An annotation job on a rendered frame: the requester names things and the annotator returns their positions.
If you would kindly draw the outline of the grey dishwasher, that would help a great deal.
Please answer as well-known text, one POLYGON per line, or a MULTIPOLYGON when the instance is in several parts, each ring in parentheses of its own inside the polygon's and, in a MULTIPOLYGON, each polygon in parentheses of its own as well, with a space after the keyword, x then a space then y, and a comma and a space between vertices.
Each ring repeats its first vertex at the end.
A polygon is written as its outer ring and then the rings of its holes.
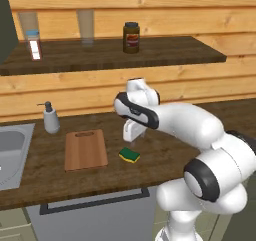
MULTIPOLYGON (((137 194, 141 189, 48 203, 50 208, 137 194)), ((27 207, 38 241, 152 241, 156 187, 147 198, 40 215, 27 207)))

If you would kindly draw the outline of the green and yellow sponge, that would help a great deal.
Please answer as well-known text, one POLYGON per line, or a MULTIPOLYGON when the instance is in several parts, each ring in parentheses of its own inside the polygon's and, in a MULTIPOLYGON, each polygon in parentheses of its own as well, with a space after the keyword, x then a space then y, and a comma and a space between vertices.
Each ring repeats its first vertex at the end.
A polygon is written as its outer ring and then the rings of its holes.
POLYGON ((140 154, 137 152, 134 152, 132 150, 130 150, 127 147, 124 147, 123 149, 120 150, 119 152, 119 156, 126 162, 130 162, 130 163, 136 163, 139 158, 140 158, 140 154))

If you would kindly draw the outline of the spice shaker with blue lid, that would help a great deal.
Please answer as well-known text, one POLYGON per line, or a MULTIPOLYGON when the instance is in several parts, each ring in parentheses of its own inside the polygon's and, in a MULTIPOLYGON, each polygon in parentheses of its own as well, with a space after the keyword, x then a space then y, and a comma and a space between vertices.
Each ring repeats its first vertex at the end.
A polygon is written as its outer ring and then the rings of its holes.
POLYGON ((39 31, 37 29, 30 29, 26 31, 28 47, 33 61, 42 59, 42 52, 40 46, 39 31))

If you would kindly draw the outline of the brown jar with red label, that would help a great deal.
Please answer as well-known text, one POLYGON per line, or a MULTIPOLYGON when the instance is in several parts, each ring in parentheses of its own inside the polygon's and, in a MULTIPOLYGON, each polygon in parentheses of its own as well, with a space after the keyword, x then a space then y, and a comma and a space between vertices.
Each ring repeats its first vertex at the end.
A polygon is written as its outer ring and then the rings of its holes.
POLYGON ((139 51, 140 27, 137 22, 126 22, 123 27, 123 52, 128 54, 139 51))

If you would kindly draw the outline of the grey soap dispenser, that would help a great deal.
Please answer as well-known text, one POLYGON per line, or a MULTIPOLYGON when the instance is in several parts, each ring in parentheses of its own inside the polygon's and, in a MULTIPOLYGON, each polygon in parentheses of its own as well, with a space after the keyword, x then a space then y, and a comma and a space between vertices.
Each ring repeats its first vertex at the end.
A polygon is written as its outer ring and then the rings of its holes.
POLYGON ((44 128, 49 134, 56 134, 60 130, 60 122, 56 110, 52 107, 50 101, 43 103, 45 109, 44 115, 44 128))

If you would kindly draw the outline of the steel sink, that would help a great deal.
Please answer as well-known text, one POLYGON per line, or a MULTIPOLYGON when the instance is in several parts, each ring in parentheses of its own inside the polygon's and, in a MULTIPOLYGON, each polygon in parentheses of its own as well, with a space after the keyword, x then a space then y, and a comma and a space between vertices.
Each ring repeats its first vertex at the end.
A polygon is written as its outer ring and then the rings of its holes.
POLYGON ((0 191, 20 187, 35 124, 0 127, 0 191))

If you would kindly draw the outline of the dark wooden shelf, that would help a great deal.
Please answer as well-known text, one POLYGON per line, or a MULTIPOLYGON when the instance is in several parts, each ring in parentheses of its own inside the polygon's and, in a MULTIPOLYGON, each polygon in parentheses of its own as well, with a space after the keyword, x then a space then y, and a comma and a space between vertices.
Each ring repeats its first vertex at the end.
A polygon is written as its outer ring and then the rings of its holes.
POLYGON ((42 59, 34 61, 27 46, 18 44, 0 65, 0 76, 220 63, 227 59, 191 36, 142 38, 135 54, 124 53, 120 39, 99 39, 88 46, 80 41, 47 41, 41 48, 42 59))

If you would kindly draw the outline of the dark grey cabinet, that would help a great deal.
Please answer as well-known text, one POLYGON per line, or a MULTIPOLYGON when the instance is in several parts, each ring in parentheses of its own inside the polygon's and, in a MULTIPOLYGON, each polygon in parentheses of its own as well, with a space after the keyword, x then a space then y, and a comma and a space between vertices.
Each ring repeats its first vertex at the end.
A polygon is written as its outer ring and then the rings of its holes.
POLYGON ((0 0, 0 65, 8 58, 18 43, 9 0, 0 0))

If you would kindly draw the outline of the clear drinking glass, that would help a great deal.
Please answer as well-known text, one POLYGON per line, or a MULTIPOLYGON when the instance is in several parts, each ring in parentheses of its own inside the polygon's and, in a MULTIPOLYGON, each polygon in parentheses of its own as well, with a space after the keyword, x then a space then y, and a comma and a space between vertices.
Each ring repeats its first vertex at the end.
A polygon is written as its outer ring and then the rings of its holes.
POLYGON ((92 46, 94 43, 94 11, 92 9, 79 9, 77 19, 82 45, 92 46))

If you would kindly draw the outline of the pale green cupboard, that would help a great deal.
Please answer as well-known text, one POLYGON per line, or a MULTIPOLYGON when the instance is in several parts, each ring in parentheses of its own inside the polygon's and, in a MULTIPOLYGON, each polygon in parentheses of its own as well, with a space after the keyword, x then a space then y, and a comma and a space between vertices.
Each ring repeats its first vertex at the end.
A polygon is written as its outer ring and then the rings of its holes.
POLYGON ((38 241, 25 209, 0 211, 0 241, 38 241))

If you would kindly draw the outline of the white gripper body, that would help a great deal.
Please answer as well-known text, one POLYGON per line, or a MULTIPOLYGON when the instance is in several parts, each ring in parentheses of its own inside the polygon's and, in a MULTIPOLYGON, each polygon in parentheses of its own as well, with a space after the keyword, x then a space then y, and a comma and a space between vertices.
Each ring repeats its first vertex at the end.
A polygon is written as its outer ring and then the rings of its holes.
POLYGON ((133 142, 146 131, 146 127, 133 120, 127 120, 123 127, 123 139, 126 142, 133 142))

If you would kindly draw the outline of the wooden cutting board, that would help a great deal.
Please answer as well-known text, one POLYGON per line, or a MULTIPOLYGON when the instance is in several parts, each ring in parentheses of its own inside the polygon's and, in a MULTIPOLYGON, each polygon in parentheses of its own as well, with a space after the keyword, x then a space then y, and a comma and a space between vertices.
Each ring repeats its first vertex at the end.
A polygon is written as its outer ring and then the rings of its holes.
POLYGON ((65 171, 101 168, 108 165, 101 129, 66 134, 65 171))

